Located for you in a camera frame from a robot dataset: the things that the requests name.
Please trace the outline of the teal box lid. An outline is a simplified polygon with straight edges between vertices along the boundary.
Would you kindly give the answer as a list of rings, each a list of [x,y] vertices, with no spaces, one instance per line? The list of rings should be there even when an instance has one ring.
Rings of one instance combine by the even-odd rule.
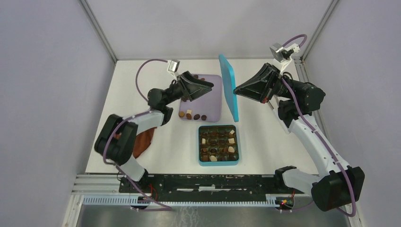
[[[236,88],[234,69],[223,54],[218,56],[218,60],[221,70],[224,97],[227,106],[231,112],[234,122],[239,122],[238,102],[236,94],[234,93]]]

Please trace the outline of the teal chocolate box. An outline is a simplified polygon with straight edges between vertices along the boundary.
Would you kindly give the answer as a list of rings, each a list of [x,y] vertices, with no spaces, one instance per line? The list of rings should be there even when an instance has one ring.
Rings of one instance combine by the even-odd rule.
[[[231,130],[235,131],[234,135],[229,135]],[[202,144],[202,138],[206,139],[206,144]],[[229,144],[229,138],[234,138],[235,144]],[[235,153],[227,151],[229,146],[234,147]],[[210,156],[216,156],[217,162],[211,162]],[[240,140],[235,125],[204,125],[198,128],[197,160],[200,166],[235,166],[240,157]]]

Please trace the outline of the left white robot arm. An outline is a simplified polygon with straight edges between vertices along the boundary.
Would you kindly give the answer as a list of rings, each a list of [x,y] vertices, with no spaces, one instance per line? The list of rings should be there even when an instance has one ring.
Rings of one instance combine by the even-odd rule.
[[[95,140],[94,150],[103,157],[106,164],[115,166],[131,179],[132,189],[144,192],[148,188],[148,179],[144,177],[148,172],[133,155],[137,136],[167,124],[173,114],[173,109],[169,107],[172,102],[183,97],[193,101],[212,91],[213,87],[213,83],[197,79],[185,71],[168,88],[149,90],[149,109],[128,117],[116,114],[108,116]]]

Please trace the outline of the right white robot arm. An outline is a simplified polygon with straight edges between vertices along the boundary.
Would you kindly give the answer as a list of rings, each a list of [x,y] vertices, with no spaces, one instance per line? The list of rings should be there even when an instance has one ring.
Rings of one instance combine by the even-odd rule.
[[[325,97],[323,90],[312,83],[294,80],[290,73],[266,63],[233,93],[262,104],[279,97],[278,119],[284,129],[298,137],[316,166],[318,175],[294,166],[277,169],[274,189],[279,193],[290,188],[299,190],[311,196],[321,211],[341,210],[349,204],[348,216],[354,217],[365,174],[360,167],[352,167],[344,160],[318,127],[312,113],[320,108]]]

